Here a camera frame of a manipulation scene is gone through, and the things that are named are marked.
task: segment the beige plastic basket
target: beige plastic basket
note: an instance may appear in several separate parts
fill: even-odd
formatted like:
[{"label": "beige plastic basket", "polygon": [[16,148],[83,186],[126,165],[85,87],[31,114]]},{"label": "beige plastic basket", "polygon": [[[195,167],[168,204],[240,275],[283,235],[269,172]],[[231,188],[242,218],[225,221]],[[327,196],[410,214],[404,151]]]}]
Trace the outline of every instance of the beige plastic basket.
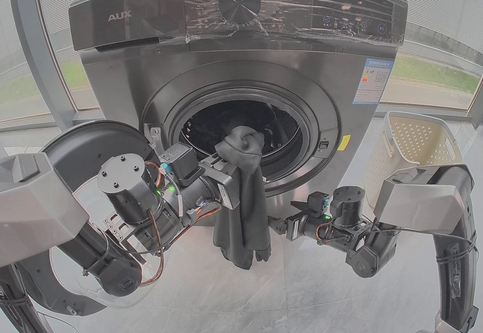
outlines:
[{"label": "beige plastic basket", "polygon": [[442,119],[388,112],[382,133],[364,170],[367,201],[374,208],[383,181],[399,169],[461,162],[456,140]]}]

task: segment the washing machine door opening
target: washing machine door opening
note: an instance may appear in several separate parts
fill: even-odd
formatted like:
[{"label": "washing machine door opening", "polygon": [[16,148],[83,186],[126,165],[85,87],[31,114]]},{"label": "washing machine door opening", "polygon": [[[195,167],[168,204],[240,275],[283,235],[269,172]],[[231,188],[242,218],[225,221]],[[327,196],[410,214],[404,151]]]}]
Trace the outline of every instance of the washing machine door opening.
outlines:
[{"label": "washing machine door opening", "polygon": [[201,109],[184,123],[179,140],[191,145],[202,160],[215,153],[215,145],[237,126],[263,134],[261,168],[267,180],[290,169],[302,151],[297,120],[280,107],[256,100],[230,100]]}]

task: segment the label sticker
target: label sticker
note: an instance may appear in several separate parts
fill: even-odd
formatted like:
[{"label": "label sticker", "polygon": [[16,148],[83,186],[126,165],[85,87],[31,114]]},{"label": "label sticker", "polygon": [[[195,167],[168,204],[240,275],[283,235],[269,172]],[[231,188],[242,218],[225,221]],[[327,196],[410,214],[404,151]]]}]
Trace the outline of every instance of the label sticker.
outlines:
[{"label": "label sticker", "polygon": [[342,137],[342,142],[337,148],[337,150],[344,150],[347,148],[347,144],[349,143],[349,140],[351,139],[351,135],[348,134],[347,136]]},{"label": "label sticker", "polygon": [[183,216],[183,197],[178,195],[178,216]]},{"label": "label sticker", "polygon": [[221,184],[218,184],[218,188],[220,189],[223,205],[226,208],[233,209],[233,204],[231,203],[230,197],[228,196],[225,187]]},{"label": "label sticker", "polygon": [[353,104],[377,105],[391,75],[394,62],[367,59]]},{"label": "label sticker", "polygon": [[292,233],[292,240],[297,239],[299,235],[299,220],[297,219],[294,223],[294,232]]}]

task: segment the gray tile floor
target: gray tile floor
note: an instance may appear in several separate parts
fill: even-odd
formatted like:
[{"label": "gray tile floor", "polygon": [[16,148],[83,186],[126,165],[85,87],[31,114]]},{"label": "gray tile floor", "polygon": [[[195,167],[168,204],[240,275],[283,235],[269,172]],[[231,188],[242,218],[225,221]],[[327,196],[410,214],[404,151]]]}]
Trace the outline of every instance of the gray tile floor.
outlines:
[{"label": "gray tile floor", "polygon": [[[372,121],[343,184],[362,184],[362,171],[382,125],[382,119]],[[460,122],[451,122],[450,128],[477,183],[473,207],[476,227],[483,234],[483,129],[474,131]],[[0,145],[10,154],[35,150],[54,135],[54,130],[0,135]],[[275,233],[270,260],[254,263],[250,271],[240,270],[222,258],[212,235],[211,228],[196,227],[181,238],[170,251],[159,283],[138,305],[106,309],[90,317],[61,318],[89,333],[415,333],[434,329],[439,285],[428,235],[403,233],[395,257],[370,279],[356,276],[341,252],[311,240],[291,243]],[[480,307],[482,264],[478,264],[475,298]],[[55,333],[73,331],[56,321],[52,327]],[[4,316],[0,316],[0,330],[13,333]],[[483,331],[483,316],[472,331]]]}]

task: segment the black cloth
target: black cloth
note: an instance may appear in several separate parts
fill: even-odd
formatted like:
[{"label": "black cloth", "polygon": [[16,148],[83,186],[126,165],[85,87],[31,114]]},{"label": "black cloth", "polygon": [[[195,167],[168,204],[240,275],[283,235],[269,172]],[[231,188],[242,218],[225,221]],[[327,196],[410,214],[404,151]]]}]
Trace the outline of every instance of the black cloth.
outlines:
[{"label": "black cloth", "polygon": [[237,167],[233,179],[239,182],[240,204],[231,210],[224,206],[214,225],[213,244],[235,266],[249,270],[253,252],[257,261],[271,254],[267,203],[260,161],[264,137],[247,126],[234,128],[215,146],[220,157]]}]

